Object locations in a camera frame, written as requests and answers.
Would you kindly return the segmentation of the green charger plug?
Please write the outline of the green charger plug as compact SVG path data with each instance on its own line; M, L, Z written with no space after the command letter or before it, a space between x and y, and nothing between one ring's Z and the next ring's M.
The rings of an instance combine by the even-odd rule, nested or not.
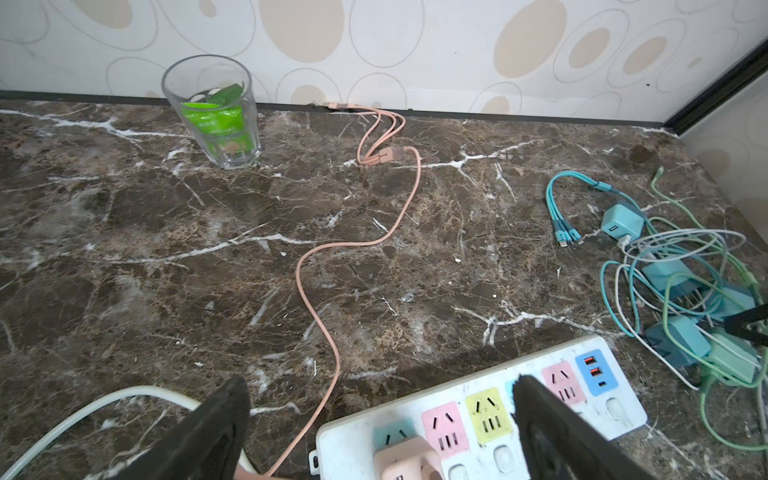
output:
M711 349L704 359L715 367L714 375L728 386L751 384L760 368L757 350L723 328L713 329L709 339Z

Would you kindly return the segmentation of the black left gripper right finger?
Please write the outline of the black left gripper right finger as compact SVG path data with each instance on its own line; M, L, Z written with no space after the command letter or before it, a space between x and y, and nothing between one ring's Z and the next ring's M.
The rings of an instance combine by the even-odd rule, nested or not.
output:
M513 417L532 479L652 477L536 378L519 377L512 394Z

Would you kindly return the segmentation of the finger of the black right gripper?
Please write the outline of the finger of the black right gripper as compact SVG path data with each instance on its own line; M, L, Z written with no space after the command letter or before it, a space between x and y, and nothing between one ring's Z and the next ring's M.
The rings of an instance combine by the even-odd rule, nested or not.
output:
M756 324L767 319L768 304L762 304L736 315L726 317L723 326L726 332L743 340L764 347L768 346L768 336L761 333Z

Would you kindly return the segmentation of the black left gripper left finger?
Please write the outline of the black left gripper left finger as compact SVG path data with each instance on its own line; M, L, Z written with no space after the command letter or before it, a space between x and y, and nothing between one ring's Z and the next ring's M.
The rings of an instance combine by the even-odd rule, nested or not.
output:
M232 479L244 445L249 410L247 384L234 376L116 477Z

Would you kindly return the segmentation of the pink charger plug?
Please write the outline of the pink charger plug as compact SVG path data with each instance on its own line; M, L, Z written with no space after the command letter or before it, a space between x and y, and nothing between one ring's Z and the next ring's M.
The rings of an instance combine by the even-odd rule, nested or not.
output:
M443 480L437 451L416 436L374 455L375 472L382 480Z

